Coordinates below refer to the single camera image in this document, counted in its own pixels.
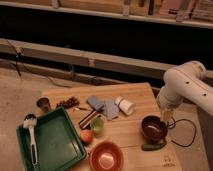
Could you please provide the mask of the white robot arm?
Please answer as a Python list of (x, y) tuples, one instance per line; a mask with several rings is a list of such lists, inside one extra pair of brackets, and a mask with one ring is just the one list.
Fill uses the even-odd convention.
[(173, 111), (186, 98), (213, 116), (213, 87), (202, 81), (206, 69), (199, 61), (190, 61), (168, 69), (163, 76), (165, 85), (157, 95), (160, 120), (168, 123)]

